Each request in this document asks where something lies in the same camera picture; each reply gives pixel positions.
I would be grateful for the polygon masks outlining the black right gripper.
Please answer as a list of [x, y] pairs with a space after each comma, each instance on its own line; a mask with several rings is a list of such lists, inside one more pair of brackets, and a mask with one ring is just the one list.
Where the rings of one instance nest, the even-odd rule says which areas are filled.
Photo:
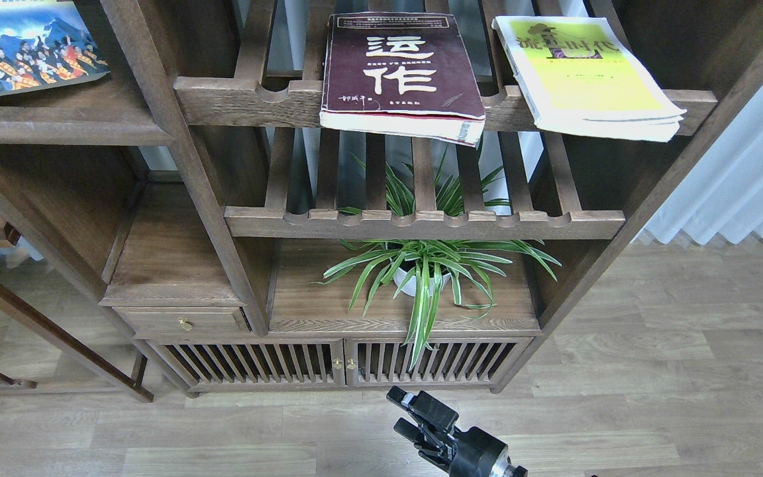
[[511, 476], [507, 444], [478, 427], [460, 431], [457, 411], [430, 393], [415, 395], [392, 386], [385, 398], [418, 422], [399, 419], [394, 431], [449, 476]]

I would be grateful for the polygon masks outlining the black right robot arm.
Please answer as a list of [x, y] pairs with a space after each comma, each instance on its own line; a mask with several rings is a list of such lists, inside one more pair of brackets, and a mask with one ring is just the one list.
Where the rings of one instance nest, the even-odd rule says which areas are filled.
[[507, 444], [493, 435], [472, 427], [461, 431], [455, 426], [458, 413], [426, 392], [408, 393], [390, 387], [388, 401], [405, 410], [413, 425], [399, 419], [394, 431], [414, 444], [421, 458], [449, 476], [527, 476], [527, 469], [511, 464]]

